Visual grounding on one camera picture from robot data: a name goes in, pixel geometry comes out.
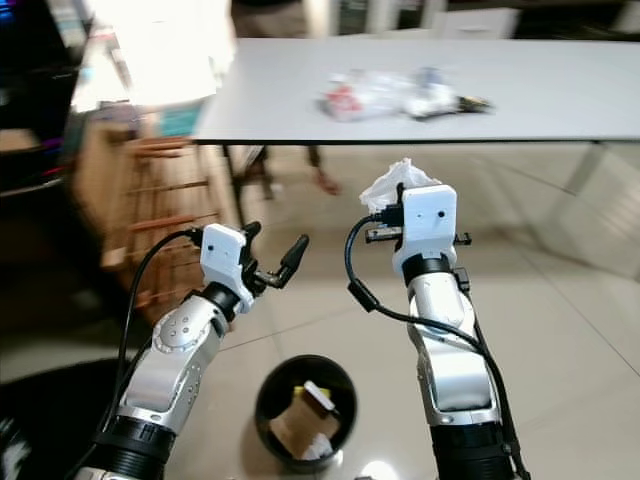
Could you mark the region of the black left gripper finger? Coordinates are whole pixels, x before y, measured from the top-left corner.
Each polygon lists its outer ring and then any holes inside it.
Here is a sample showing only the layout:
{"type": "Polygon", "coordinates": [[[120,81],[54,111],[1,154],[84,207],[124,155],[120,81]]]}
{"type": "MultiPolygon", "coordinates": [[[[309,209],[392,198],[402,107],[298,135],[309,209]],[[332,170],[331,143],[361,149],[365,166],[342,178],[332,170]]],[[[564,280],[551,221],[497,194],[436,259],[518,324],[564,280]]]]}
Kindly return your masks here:
{"type": "Polygon", "coordinates": [[[301,261],[310,243],[310,237],[302,234],[297,241],[292,244],[285,255],[280,260],[279,268],[268,274],[268,285],[276,289],[283,289],[291,282],[294,274],[300,270],[301,261]]]}

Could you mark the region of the white tissue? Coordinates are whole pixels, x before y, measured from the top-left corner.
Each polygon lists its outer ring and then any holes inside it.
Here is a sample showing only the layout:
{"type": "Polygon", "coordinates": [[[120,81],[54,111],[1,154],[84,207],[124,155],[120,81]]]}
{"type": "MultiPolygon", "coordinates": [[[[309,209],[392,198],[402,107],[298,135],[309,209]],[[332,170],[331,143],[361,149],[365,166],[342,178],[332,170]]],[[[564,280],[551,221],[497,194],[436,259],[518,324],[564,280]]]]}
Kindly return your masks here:
{"type": "Polygon", "coordinates": [[[411,157],[403,157],[390,164],[388,172],[380,175],[358,196],[358,201],[370,212],[383,210],[396,201],[396,184],[404,182],[406,189],[439,186],[438,179],[431,178],[424,170],[413,165],[411,157]]]}

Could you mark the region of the wooden slatted rack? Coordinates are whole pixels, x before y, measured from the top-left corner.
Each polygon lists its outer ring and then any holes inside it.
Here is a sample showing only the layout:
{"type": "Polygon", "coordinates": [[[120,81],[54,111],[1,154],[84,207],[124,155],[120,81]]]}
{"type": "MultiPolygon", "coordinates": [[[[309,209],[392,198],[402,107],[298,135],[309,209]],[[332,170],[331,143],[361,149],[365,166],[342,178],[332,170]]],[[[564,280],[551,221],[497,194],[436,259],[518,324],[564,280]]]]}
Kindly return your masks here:
{"type": "MultiPolygon", "coordinates": [[[[157,242],[178,230],[219,223],[223,206],[209,161],[187,138],[128,140],[114,148],[114,160],[101,266],[127,288],[157,242]]],[[[142,276],[134,320],[154,325],[184,294],[200,288],[201,279],[195,247],[174,239],[142,276]]]]}

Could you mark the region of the crumpled white plastic wrapper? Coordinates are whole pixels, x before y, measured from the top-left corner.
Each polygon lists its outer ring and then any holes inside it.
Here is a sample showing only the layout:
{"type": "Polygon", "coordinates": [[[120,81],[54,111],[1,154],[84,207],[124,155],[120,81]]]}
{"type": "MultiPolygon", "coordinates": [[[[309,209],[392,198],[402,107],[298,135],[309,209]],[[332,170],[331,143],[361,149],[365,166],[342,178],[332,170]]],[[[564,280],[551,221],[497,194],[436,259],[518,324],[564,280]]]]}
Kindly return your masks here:
{"type": "Polygon", "coordinates": [[[426,119],[460,110],[460,96],[452,86],[444,82],[444,76],[438,68],[422,67],[411,76],[413,86],[404,97],[404,114],[415,120],[426,119]]]}

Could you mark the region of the clear plastic bag red print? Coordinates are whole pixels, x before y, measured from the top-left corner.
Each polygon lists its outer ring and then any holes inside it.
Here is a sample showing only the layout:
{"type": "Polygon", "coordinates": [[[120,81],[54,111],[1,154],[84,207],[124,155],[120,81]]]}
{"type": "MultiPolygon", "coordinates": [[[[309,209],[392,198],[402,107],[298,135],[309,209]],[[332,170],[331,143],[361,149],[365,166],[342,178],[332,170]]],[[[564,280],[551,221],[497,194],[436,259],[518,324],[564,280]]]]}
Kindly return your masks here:
{"type": "Polygon", "coordinates": [[[348,70],[330,77],[317,105],[335,122],[362,122],[402,114],[415,87],[404,74],[348,70]]]}

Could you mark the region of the black flat wrapper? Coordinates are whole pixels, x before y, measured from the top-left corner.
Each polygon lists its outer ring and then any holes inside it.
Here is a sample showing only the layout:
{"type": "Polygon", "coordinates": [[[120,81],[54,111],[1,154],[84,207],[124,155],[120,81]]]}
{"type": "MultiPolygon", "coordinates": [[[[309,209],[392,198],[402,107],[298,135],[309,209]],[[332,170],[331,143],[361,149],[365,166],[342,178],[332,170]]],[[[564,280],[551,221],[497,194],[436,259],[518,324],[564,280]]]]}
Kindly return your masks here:
{"type": "Polygon", "coordinates": [[[458,114],[485,114],[494,109],[492,102],[475,96],[452,95],[436,100],[426,113],[416,116],[420,122],[439,118],[439,116],[458,114]]]}

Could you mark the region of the small white-topped carton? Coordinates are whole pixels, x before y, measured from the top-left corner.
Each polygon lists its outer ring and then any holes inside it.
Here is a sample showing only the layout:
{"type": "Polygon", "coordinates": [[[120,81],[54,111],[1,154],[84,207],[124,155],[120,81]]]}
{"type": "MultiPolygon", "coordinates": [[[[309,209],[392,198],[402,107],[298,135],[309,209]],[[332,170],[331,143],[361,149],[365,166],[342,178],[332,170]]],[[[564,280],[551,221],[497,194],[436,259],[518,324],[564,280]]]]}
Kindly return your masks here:
{"type": "Polygon", "coordinates": [[[296,388],[296,392],[305,394],[307,398],[310,398],[312,402],[316,404],[320,410],[333,412],[337,410],[337,406],[330,398],[330,392],[328,389],[317,387],[314,381],[306,381],[301,387],[296,388]]]}

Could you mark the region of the brown cardboard piece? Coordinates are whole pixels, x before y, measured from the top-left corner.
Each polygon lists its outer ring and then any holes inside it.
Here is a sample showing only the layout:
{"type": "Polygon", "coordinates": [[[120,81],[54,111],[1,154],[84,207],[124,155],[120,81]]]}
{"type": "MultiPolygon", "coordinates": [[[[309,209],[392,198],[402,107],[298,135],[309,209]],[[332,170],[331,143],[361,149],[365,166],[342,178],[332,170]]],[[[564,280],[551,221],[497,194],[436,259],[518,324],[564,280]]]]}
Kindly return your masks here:
{"type": "Polygon", "coordinates": [[[328,435],[330,443],[340,428],[337,403],[335,411],[320,410],[305,394],[296,392],[297,387],[291,390],[291,402],[282,413],[269,421],[270,433],[283,445],[292,460],[301,460],[303,451],[308,442],[319,433],[328,435]]]}

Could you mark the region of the teal floor mat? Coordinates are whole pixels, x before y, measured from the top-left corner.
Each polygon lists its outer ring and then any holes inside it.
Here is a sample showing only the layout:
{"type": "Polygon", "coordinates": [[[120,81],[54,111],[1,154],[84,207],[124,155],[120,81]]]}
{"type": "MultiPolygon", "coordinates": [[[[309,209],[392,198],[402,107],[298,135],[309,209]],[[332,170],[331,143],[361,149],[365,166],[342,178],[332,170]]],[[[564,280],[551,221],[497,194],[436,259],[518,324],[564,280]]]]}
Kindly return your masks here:
{"type": "Polygon", "coordinates": [[[198,116],[204,110],[205,100],[157,106],[155,108],[155,131],[161,137],[189,137],[198,124],[198,116]]]}

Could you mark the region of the tall brown cardboard box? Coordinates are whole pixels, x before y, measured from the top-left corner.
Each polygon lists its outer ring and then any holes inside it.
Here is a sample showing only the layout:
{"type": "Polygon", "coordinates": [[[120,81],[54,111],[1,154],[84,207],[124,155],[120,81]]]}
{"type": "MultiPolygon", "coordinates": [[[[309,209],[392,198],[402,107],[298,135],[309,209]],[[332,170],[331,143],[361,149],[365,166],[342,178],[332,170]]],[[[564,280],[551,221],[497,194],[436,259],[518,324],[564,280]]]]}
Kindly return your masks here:
{"type": "Polygon", "coordinates": [[[136,138],[136,129],[128,123],[84,123],[70,186],[84,219],[97,233],[110,227],[111,207],[120,189],[116,175],[122,170],[125,143],[136,138]]]}

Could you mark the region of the small white paper scrap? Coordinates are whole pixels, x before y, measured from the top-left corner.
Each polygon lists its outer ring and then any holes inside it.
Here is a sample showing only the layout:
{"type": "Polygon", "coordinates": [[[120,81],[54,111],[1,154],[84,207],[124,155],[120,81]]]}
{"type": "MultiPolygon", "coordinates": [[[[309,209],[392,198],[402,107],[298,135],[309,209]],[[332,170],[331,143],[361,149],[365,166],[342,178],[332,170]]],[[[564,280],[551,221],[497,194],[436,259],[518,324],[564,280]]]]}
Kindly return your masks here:
{"type": "Polygon", "coordinates": [[[314,439],[310,440],[307,448],[300,457],[302,461],[324,461],[326,458],[332,457],[334,449],[328,435],[323,433],[316,434],[314,439]]]}

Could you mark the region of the grey table with black legs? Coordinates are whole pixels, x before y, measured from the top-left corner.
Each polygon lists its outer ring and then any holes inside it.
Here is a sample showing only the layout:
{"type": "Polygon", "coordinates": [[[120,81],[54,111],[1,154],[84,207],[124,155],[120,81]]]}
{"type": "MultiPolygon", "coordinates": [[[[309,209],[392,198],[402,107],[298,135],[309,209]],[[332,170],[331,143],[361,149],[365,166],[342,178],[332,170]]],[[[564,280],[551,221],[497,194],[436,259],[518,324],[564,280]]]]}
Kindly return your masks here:
{"type": "Polygon", "coordinates": [[[206,101],[200,145],[640,142],[640,44],[442,38],[244,38],[206,101]],[[488,114],[337,122],[320,93],[348,70],[436,67],[488,114]]]}

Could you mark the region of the white cabinet row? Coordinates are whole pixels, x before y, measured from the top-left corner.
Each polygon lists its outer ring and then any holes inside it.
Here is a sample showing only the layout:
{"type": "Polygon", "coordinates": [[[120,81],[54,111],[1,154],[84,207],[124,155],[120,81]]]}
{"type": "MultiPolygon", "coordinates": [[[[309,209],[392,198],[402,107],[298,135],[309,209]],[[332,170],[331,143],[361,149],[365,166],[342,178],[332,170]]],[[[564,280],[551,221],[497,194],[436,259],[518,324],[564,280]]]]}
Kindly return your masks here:
{"type": "Polygon", "coordinates": [[[310,35],[640,42],[640,0],[303,0],[310,35]]]}

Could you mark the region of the barefoot person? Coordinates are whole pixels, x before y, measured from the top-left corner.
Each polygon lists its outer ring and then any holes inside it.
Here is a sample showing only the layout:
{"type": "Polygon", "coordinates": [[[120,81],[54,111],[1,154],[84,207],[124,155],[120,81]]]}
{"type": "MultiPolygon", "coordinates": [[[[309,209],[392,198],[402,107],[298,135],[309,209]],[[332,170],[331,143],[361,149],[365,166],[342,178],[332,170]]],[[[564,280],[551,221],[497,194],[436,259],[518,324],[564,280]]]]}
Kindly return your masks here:
{"type": "MultiPolygon", "coordinates": [[[[307,38],[303,0],[230,0],[229,17],[237,38],[307,38]]],[[[307,160],[320,191],[337,196],[342,187],[326,172],[316,145],[307,145],[307,160]]]]}

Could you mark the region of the flat brown cardboard sheet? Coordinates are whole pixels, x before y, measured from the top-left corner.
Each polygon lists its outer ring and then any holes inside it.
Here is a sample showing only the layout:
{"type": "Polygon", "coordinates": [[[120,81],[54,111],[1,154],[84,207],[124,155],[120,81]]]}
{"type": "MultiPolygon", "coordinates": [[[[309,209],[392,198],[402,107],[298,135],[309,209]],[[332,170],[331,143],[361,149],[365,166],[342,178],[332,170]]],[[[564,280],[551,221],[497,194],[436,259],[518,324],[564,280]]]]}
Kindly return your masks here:
{"type": "Polygon", "coordinates": [[[38,148],[41,148],[41,141],[31,129],[14,128],[0,131],[1,154],[38,150],[38,148]]]}

